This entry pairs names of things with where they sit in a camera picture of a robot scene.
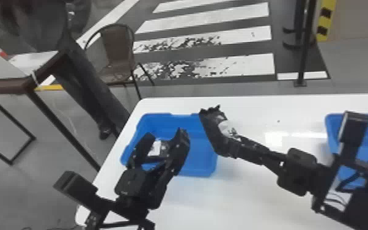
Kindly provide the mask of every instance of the white table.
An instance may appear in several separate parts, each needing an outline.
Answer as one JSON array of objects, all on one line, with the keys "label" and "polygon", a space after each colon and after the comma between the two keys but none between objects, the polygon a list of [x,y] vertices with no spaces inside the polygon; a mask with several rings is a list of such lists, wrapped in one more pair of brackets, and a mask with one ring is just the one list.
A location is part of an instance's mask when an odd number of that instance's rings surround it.
[{"label": "white table", "polygon": [[[324,118],[345,110],[368,113],[368,94],[277,95],[254,97],[147,98],[135,107],[125,128],[94,180],[98,195],[115,199],[114,187],[125,168],[120,156],[145,113],[197,113],[221,105],[239,132],[273,150],[297,147],[330,160]],[[263,166],[218,158],[209,178],[174,177],[161,207],[150,212],[158,230],[188,229],[349,229],[315,214],[311,195],[298,197],[276,185],[276,176]],[[89,211],[80,207],[76,222],[84,225]],[[106,222],[119,221],[109,214]]]}]

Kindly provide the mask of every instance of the black shoe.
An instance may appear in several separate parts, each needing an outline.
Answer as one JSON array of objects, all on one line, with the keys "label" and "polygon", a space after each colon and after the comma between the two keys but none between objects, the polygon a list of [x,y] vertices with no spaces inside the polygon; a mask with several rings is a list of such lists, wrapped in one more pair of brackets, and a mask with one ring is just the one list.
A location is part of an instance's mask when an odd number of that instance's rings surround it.
[{"label": "black shoe", "polygon": [[111,135],[112,131],[109,127],[100,128],[100,135],[98,136],[100,139],[107,139]]}]

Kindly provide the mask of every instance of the cable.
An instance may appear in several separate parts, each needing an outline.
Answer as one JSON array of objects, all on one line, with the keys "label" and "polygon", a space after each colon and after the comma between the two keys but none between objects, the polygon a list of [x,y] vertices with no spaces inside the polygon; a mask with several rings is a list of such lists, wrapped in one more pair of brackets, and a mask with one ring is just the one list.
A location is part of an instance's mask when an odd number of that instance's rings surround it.
[{"label": "cable", "polygon": [[[37,85],[37,87],[40,89],[40,91],[44,91],[43,87],[41,87],[40,83],[37,81],[37,77],[35,76],[34,71],[31,73],[31,77],[33,78],[34,83]],[[87,144],[87,141],[84,138],[82,138],[81,136],[79,136],[79,134],[77,132],[77,129],[76,129],[76,126],[74,125],[74,122],[73,122],[72,118],[70,116],[66,115],[63,111],[61,111],[57,107],[57,105],[56,105],[56,99],[55,98],[51,101],[51,104],[52,104],[53,108],[56,111],[58,111],[59,113],[61,113],[62,116],[64,116],[65,118],[67,118],[67,120],[69,121],[69,123],[70,123],[70,125],[71,125],[71,127],[73,129],[73,135],[75,135],[78,139],[81,139],[82,145],[94,156],[95,160],[97,161],[98,160],[98,157],[97,157],[96,153],[93,150],[91,150],[91,148]]]}]

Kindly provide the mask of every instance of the gray floor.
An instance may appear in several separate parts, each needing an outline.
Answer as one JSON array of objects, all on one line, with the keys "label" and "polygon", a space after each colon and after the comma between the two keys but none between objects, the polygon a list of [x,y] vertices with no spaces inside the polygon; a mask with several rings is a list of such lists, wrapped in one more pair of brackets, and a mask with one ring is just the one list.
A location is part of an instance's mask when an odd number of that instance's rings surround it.
[{"label": "gray floor", "polygon": [[[141,91],[144,97],[368,92],[368,39],[321,43],[320,49],[332,79],[309,81],[308,87],[294,88],[291,81],[272,81],[141,87]],[[138,102],[134,89],[120,87],[112,91],[132,111]],[[72,120],[78,139],[102,163],[114,137],[100,141],[93,120],[65,92],[39,94],[70,130],[73,129],[69,118]],[[0,96],[0,102],[38,138],[14,166],[0,161],[0,230],[71,228],[75,225],[76,204],[56,192],[52,185],[66,170],[76,171],[89,180],[96,172],[26,97]],[[19,129],[0,114],[0,151],[11,157],[24,141]]]}]

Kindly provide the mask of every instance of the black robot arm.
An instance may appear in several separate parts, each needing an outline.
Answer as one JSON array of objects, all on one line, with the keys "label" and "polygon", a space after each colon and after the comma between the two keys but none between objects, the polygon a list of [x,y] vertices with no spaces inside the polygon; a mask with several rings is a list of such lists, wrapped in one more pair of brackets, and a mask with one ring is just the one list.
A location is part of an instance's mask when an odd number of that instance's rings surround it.
[{"label": "black robot arm", "polygon": [[291,148],[287,154],[271,151],[262,144],[239,135],[219,106],[202,109],[199,113],[205,133],[214,151],[223,157],[241,158],[257,165],[264,165],[278,176],[280,187],[298,196],[312,191],[317,180],[317,170],[322,165],[306,152]]},{"label": "black robot arm", "polygon": [[[90,210],[86,230],[138,225],[138,229],[153,230],[155,224],[146,219],[150,209],[159,208],[167,184],[178,175],[190,150],[190,139],[185,130],[178,129],[174,138],[162,141],[163,150],[157,156],[148,156],[155,137],[147,133],[131,153],[127,170],[123,172],[114,191],[115,201],[99,197],[97,187],[75,172],[67,171],[54,184],[54,188]],[[157,163],[149,170],[143,164]],[[127,221],[104,223],[109,212]]]},{"label": "black robot arm", "polygon": [[[280,154],[237,134],[219,106],[202,109],[199,117],[218,155],[264,165],[278,175],[277,184],[280,187],[298,196],[304,196],[307,192],[312,194],[311,208],[315,212],[353,229],[368,230],[368,161],[356,158],[368,127],[367,114],[344,113],[339,130],[340,152],[333,154],[330,166],[317,163],[313,155],[301,150],[291,148],[286,154]],[[354,169],[355,173],[333,188],[341,167]],[[359,177],[365,179],[364,186],[351,190],[344,188]],[[351,193],[344,211],[327,203],[331,200],[326,198],[330,190]]]}]

